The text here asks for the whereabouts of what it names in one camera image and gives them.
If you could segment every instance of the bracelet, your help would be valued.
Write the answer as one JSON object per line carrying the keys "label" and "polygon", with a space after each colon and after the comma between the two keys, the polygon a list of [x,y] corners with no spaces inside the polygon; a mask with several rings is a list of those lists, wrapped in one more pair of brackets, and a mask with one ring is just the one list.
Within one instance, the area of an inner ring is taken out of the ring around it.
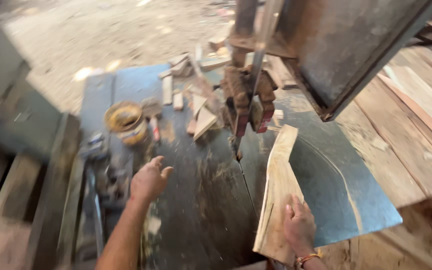
{"label": "bracelet", "polygon": [[317,255],[317,254],[315,254],[315,253],[311,253],[311,254],[309,254],[309,255],[307,255],[307,256],[297,258],[297,259],[296,259],[296,262],[297,262],[300,266],[302,266],[303,263],[305,263],[306,261],[309,261],[311,258],[314,258],[314,257],[321,258],[320,255]]}

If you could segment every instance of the band saw table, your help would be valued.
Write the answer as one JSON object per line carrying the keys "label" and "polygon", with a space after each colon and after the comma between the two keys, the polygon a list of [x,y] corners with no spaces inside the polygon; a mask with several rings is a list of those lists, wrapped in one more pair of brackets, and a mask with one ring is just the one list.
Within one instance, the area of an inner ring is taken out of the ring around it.
{"label": "band saw table", "polygon": [[[105,129],[106,110],[120,101],[138,103],[151,96],[162,99],[158,74],[169,67],[134,67],[89,77],[80,113],[83,140],[93,132],[102,132],[108,137],[111,162],[116,166],[131,163],[136,173],[151,158],[162,155],[163,166],[174,167],[165,191],[151,204],[146,218],[142,269],[231,269],[265,259],[252,247],[268,156],[283,124],[299,129],[290,164],[315,216],[316,247],[401,223],[399,213],[338,125],[323,123],[298,90],[275,91],[274,105],[284,111],[284,120],[272,122],[261,134],[249,130],[248,125],[240,145],[240,163],[233,159],[228,129],[210,129],[196,142],[186,133],[193,116],[187,88],[194,76],[174,82],[174,89],[183,91],[184,109],[163,107],[161,141],[148,139],[135,147],[124,146]],[[205,76],[218,84],[222,68]],[[121,210],[105,210],[106,236],[120,214]],[[83,207],[81,227],[90,215]],[[91,238],[92,233],[80,230],[78,243]]]}

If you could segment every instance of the dirt floor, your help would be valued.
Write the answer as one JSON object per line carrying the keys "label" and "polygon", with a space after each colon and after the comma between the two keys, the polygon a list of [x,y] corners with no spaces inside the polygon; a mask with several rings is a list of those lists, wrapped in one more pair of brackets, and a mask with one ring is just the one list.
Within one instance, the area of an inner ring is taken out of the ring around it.
{"label": "dirt floor", "polygon": [[207,41],[235,7],[228,0],[2,1],[0,25],[32,66],[29,81],[74,114],[89,71],[165,63],[198,43],[212,52]]}

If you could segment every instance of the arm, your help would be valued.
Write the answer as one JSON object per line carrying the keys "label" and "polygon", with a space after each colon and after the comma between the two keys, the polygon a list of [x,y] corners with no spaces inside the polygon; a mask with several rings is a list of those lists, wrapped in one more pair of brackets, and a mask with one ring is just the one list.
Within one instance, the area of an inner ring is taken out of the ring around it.
{"label": "arm", "polygon": [[132,178],[131,197],[97,260],[96,270],[136,269],[141,230],[149,204],[163,192],[173,172],[172,167],[161,171],[163,158],[153,158]]}
{"label": "arm", "polygon": [[[314,249],[316,224],[315,217],[311,213],[306,202],[302,204],[296,194],[292,194],[294,209],[286,205],[286,217],[284,220],[284,235],[296,257],[302,258],[316,253]],[[313,257],[303,263],[305,270],[327,270],[324,263],[318,257]]]}

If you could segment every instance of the hand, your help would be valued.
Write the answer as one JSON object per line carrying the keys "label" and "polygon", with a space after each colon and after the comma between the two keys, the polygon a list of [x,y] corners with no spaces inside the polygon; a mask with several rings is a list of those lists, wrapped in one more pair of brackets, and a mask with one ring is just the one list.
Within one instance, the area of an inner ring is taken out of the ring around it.
{"label": "hand", "polygon": [[294,210],[286,205],[284,235],[297,257],[304,257],[315,252],[315,217],[306,202],[304,204],[296,194],[292,194]]}
{"label": "hand", "polygon": [[163,192],[173,167],[163,166],[163,156],[156,156],[135,174],[131,181],[131,197],[154,200]]}

